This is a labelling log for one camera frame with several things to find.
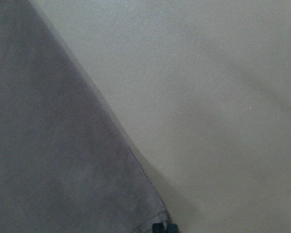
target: beige surface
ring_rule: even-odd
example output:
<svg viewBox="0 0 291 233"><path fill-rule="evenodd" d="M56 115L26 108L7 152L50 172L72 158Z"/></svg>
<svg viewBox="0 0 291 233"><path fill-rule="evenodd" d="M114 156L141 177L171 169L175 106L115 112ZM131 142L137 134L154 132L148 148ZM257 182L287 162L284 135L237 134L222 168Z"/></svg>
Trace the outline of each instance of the beige surface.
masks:
<svg viewBox="0 0 291 233"><path fill-rule="evenodd" d="M291 233L291 0L32 0L183 233Z"/></svg>

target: gray textile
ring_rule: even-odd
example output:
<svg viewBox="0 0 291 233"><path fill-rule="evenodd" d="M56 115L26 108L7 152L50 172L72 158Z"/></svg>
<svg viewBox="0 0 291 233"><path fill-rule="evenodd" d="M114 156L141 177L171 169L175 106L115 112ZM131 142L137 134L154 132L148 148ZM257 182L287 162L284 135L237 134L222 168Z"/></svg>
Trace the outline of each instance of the gray textile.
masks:
<svg viewBox="0 0 291 233"><path fill-rule="evenodd" d="M0 233L139 233L166 209L27 1L0 0Z"/></svg>

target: gray fabric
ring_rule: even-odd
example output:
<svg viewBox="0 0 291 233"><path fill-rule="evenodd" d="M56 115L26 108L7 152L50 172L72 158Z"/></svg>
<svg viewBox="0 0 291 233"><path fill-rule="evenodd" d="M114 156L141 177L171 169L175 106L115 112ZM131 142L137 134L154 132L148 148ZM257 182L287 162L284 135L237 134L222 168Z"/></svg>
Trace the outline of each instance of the gray fabric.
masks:
<svg viewBox="0 0 291 233"><path fill-rule="evenodd" d="M0 0L0 233L137 233L166 220L38 14L24 0Z"/></svg>

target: gray cloth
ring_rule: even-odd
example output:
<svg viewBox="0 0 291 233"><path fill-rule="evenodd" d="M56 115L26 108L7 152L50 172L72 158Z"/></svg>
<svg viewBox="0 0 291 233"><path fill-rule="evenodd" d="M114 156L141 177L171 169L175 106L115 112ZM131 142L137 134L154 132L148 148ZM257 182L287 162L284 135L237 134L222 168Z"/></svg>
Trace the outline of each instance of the gray cloth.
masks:
<svg viewBox="0 0 291 233"><path fill-rule="evenodd" d="M166 220L159 195L36 11L0 0L0 233L143 233Z"/></svg>

